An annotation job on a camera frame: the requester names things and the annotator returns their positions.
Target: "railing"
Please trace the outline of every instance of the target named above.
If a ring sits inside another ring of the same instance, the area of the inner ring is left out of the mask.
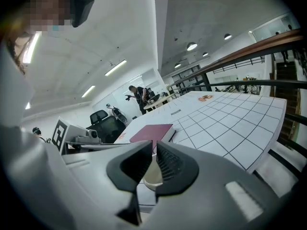
[[[243,67],[243,66],[254,65],[255,63],[264,63],[264,56],[260,56],[259,58],[245,60],[245,61],[235,63],[235,64],[227,66],[227,67],[222,67],[220,69],[213,70],[213,73],[215,74],[215,73],[218,73],[218,72],[236,69],[236,68]]]

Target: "office chair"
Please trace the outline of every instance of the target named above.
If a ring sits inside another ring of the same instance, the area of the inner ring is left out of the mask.
[[[114,116],[108,116],[106,111],[100,110],[90,116],[91,126],[87,129],[97,131],[102,143],[114,143],[126,126]]]

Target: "ceiling light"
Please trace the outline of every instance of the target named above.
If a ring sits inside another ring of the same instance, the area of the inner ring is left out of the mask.
[[[191,50],[195,49],[196,47],[197,47],[196,43],[189,43],[188,46],[187,46],[187,50],[191,51]]]
[[[27,104],[27,106],[25,107],[25,109],[27,110],[27,109],[30,109],[31,108],[31,105],[30,105],[30,103],[28,102],[28,104]]]
[[[140,78],[142,75],[140,75],[140,76],[138,76],[138,77],[136,77],[136,78],[134,78],[132,81],[130,81],[129,83],[131,83],[131,82],[133,82],[133,81],[135,81],[135,80],[137,80],[138,78]]]
[[[110,71],[108,71],[105,76],[109,76],[113,71],[115,71],[117,68],[121,67],[122,65],[124,65],[127,61],[123,60],[122,62],[120,62],[118,65],[116,65],[114,68],[112,68]]]
[[[130,82],[130,81],[132,81],[132,80],[135,80],[135,79],[138,78],[139,76],[140,76],[140,75],[137,75],[137,76],[133,77],[132,79],[128,80],[127,82]]]
[[[34,35],[34,38],[33,38],[32,42],[30,43],[30,46],[28,47],[28,49],[24,53],[23,63],[26,63],[26,64],[31,63],[32,54],[34,52],[35,45],[36,45],[38,38],[41,35],[41,33],[42,32],[37,32]]]
[[[227,33],[227,34],[225,34],[224,39],[227,40],[227,39],[229,39],[229,38],[231,38],[231,37],[232,37],[232,36],[231,36],[229,33]]]
[[[87,96],[87,94],[88,94],[93,88],[95,88],[95,85],[92,85],[92,86],[83,94],[82,98],[85,97],[85,96]]]

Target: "desk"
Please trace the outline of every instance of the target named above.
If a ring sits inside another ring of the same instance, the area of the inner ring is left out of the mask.
[[[164,97],[162,97],[162,98],[159,98],[156,102],[154,102],[154,103],[151,104],[151,105],[148,105],[148,104],[147,104],[147,105],[144,107],[144,110],[147,110],[147,109],[149,109],[149,108],[156,107],[158,104],[161,104],[162,102],[164,102],[164,101],[166,101],[167,99],[171,98],[173,95],[175,95],[175,94],[171,94],[171,95],[168,95],[168,96],[164,96]]]
[[[277,140],[285,110],[284,99],[192,91],[134,119],[115,143],[129,143],[148,124],[173,124],[171,142],[222,156],[252,173]],[[155,205],[154,192],[142,182],[137,194],[143,208]]]

